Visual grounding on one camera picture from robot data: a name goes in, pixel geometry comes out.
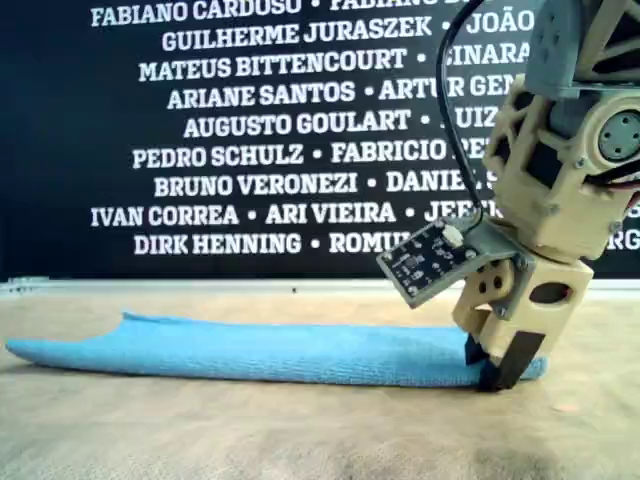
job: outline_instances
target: metal edge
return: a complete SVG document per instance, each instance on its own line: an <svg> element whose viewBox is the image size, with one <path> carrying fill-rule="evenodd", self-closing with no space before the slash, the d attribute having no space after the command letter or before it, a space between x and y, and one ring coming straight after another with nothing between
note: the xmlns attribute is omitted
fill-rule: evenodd
<svg viewBox="0 0 640 480"><path fill-rule="evenodd" d="M458 294L462 281L442 292ZM240 293L321 293L321 294L380 294L398 295L388 279L371 280L33 280L25 283L14 281L0 284L0 295L15 294L16 288L25 293L111 293L120 291L197 291L212 294ZM640 298L640 279L592 280L587 295L592 292L626 293Z"/></svg>

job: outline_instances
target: screw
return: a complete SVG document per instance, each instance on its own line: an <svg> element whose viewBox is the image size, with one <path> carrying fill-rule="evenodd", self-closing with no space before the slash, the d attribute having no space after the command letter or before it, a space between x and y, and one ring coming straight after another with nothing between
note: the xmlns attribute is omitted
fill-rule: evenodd
<svg viewBox="0 0 640 480"><path fill-rule="evenodd" d="M555 203L551 203L544 207L544 213L547 216L555 215L560 211L560 207Z"/></svg>
<svg viewBox="0 0 640 480"><path fill-rule="evenodd" d="M620 230L622 230L622 222L613 222L609 225L611 233L618 233Z"/></svg>
<svg viewBox="0 0 640 480"><path fill-rule="evenodd" d="M520 269L520 270L526 270L527 269L527 259L524 258L524 256L520 255L518 257L518 260L516 261L516 266Z"/></svg>

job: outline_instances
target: black cable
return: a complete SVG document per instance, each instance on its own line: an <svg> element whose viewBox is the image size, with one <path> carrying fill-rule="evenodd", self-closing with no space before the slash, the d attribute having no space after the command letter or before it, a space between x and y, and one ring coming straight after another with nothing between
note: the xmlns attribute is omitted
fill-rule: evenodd
<svg viewBox="0 0 640 480"><path fill-rule="evenodd" d="M447 53L449 53L449 49L453 45L460 29L464 26L471 14L480 5L482 5L483 2L484 0L469 0L469 3L462 7L451 22L449 29L444 34L444 38L442 39L438 50L438 58L436 60L436 91L438 95L438 107L440 108L440 114L442 115L442 122L444 124L445 132L449 137L449 142L451 143L456 162L460 168L462 182L471 195L471 200L473 201L473 205L475 206L478 214L476 222L467 231L477 227L480 222L482 222L484 207L482 206L482 201L480 200L480 196L476 190L477 180L469 166L464 146L462 145L460 137L458 137L455 125L451 119L451 105L449 104L449 99L446 93L447 62L445 57Z"/></svg>
<svg viewBox="0 0 640 480"><path fill-rule="evenodd" d="M633 175L638 171L640 171L640 160L634 160L599 175L587 177L585 182L598 187L606 187L607 184L628 175Z"/></svg>

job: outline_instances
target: table surface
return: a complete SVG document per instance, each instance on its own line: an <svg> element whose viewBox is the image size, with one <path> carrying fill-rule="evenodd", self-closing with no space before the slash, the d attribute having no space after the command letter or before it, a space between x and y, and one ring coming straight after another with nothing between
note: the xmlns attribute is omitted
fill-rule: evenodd
<svg viewBox="0 0 640 480"><path fill-rule="evenodd" d="M37 294L0 298L0 340L80 340L123 310L221 322L452 325L454 299ZM640 478L640 302L588 300L549 372L468 390L136 378L0 351L1 479Z"/></svg>

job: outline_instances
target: folded towel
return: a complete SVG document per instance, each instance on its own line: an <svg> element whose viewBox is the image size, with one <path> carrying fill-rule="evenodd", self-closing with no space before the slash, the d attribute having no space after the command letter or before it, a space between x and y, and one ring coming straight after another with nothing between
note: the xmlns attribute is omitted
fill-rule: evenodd
<svg viewBox="0 0 640 480"><path fill-rule="evenodd" d="M9 340L14 355L47 367L229 380L463 387L482 364L464 361L457 327L224 324L125 313L116 330L80 342ZM539 378L536 359L523 380Z"/></svg>

